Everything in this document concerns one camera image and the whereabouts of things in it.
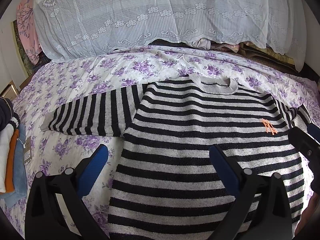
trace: black and gray striped sweater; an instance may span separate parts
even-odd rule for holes
[[[108,215],[111,239],[198,240],[209,237],[234,201],[210,163],[213,144],[256,174],[279,172],[296,224],[304,180],[288,130],[305,130],[310,122],[304,106],[288,108],[233,80],[192,74],[78,99],[46,116],[42,130],[123,135]]]

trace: silver screw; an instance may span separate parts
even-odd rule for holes
[[[281,178],[281,175],[280,175],[279,173],[277,173],[277,172],[275,172],[275,173],[273,174],[273,176],[275,176],[277,179],[280,179],[280,178]]]
[[[73,173],[73,168],[67,168],[65,171],[64,171],[65,174],[67,175],[70,175]]]
[[[39,172],[36,173],[36,177],[37,177],[38,179],[41,178],[42,175],[43,175],[42,171],[39,171]]]
[[[244,172],[244,174],[247,174],[247,175],[251,175],[252,174],[252,170],[249,169],[249,168],[244,168],[243,172]]]

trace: human hand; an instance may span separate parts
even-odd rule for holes
[[[294,232],[294,235],[296,236],[303,227],[308,223],[308,220],[312,216],[313,212],[316,210],[316,207],[320,201],[320,196],[317,193],[313,193],[312,197],[309,200],[309,204],[307,208],[302,212],[300,222],[296,228],[296,231]]]

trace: pink fabric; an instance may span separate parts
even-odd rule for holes
[[[33,0],[21,0],[17,7],[18,32],[23,48],[30,61],[36,65],[42,51],[33,19]]]

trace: sweater collar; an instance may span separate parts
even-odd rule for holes
[[[209,94],[232,95],[238,91],[238,83],[231,78],[207,78],[196,73],[190,74],[189,77],[198,88]]]

